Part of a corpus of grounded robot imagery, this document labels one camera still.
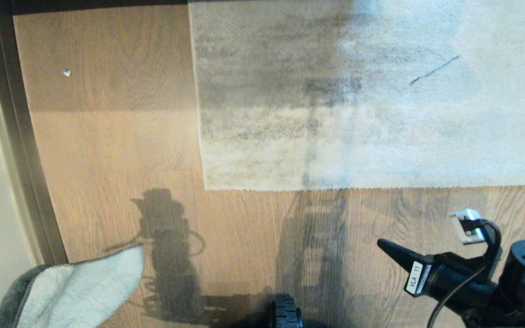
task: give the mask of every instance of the white sticker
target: white sticker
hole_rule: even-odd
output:
[[[418,281],[421,278],[422,264],[414,261],[408,278],[406,291],[414,295],[417,292]]]

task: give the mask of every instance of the microfiber cloth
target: microfiber cloth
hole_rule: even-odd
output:
[[[9,288],[0,328],[96,327],[137,290],[143,268],[142,245],[97,260],[37,266]]]
[[[525,185],[525,1],[190,1],[207,189]]]

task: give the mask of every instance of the wood grain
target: wood grain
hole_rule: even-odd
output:
[[[144,282],[105,327],[225,327],[271,291],[332,327],[422,327],[435,302],[402,291],[406,273],[379,237],[475,256],[483,247],[460,245],[446,220],[470,207],[500,226],[504,257],[525,238],[525,187],[204,191],[187,6],[25,15],[15,25],[69,260],[145,245]],[[436,325],[461,326],[449,311]]]

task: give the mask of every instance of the black wheel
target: black wheel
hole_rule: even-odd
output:
[[[301,310],[290,295],[275,297],[274,328],[303,328]]]

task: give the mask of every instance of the white rug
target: white rug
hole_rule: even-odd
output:
[[[207,189],[525,185],[525,0],[190,13]]]

